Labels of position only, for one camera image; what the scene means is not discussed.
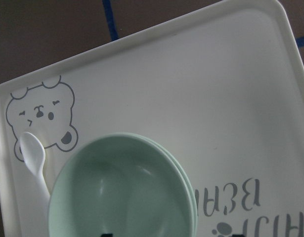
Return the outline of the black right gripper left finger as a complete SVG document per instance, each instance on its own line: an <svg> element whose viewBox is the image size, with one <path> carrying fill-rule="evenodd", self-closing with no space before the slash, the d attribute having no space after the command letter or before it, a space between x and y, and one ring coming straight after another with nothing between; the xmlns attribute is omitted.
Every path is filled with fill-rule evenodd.
<svg viewBox="0 0 304 237"><path fill-rule="evenodd" d="M113 237L113 233L102 233L100 237Z"/></svg>

